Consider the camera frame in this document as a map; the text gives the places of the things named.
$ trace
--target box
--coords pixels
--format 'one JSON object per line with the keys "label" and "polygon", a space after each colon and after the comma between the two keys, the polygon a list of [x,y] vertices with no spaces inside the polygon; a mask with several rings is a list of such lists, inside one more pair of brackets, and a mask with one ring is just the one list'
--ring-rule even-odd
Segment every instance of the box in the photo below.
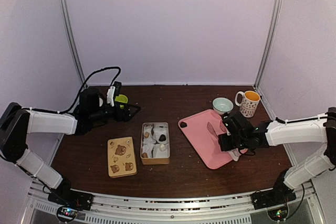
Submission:
{"label": "box", "polygon": [[107,152],[108,171],[111,178],[135,175],[138,172],[131,137],[108,140]]}
{"label": "box", "polygon": [[[158,158],[151,157],[151,155],[153,155],[154,153],[161,151],[162,148],[160,148],[160,145],[162,144],[165,146],[165,150],[164,150],[165,157],[158,157]],[[148,154],[146,153],[148,157],[144,157],[145,149],[150,150],[151,149],[150,147],[152,145],[154,145],[154,149],[152,153],[148,153]],[[141,157],[141,162],[144,165],[167,165],[169,164],[170,139],[169,139],[168,123],[144,123],[142,125],[140,157]]]}

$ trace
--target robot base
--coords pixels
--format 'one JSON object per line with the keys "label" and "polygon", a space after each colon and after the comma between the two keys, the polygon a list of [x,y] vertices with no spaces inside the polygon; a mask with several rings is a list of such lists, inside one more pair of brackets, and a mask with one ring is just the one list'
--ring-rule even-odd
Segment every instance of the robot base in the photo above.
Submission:
{"label": "robot base", "polygon": [[92,194],[87,194],[87,193],[82,193],[80,191],[73,191],[71,190],[70,192],[70,197],[69,197],[69,203],[64,204],[64,201],[55,196],[54,194],[49,194],[48,200],[60,205],[67,205],[70,208],[73,209],[81,209],[81,210],[87,210],[90,211],[91,205],[92,205],[92,200],[93,200],[93,195]]}
{"label": "robot base", "polygon": [[268,208],[277,205],[286,204],[296,199],[295,193],[280,194],[277,190],[260,191],[252,194],[252,203],[254,209]]}

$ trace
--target mug handle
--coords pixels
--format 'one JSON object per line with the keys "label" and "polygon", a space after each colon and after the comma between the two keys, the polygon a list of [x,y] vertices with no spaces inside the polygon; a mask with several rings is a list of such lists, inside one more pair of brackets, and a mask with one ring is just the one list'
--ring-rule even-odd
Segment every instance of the mug handle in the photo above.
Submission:
{"label": "mug handle", "polygon": [[235,103],[236,103],[237,106],[240,107],[240,105],[241,105],[242,103],[239,103],[239,102],[238,102],[238,95],[239,95],[239,94],[241,94],[243,97],[244,97],[245,94],[244,94],[244,92],[242,92],[242,91],[239,91],[238,93],[236,93]]}

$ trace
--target bear-patterned board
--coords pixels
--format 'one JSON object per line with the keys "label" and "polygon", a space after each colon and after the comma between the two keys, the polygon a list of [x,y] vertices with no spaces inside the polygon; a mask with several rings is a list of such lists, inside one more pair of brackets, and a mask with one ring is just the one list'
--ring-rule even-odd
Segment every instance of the bear-patterned board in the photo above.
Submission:
{"label": "bear-patterned board", "polygon": [[135,175],[138,172],[131,137],[108,140],[107,154],[108,171],[111,178]]}

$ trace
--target green object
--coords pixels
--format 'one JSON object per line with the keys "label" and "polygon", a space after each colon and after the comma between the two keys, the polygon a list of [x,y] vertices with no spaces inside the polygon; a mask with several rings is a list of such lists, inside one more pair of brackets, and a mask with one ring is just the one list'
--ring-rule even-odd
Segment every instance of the green object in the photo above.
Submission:
{"label": "green object", "polygon": [[128,103],[128,98],[124,94],[120,94],[117,97],[115,97],[116,102],[123,102],[123,103]]}

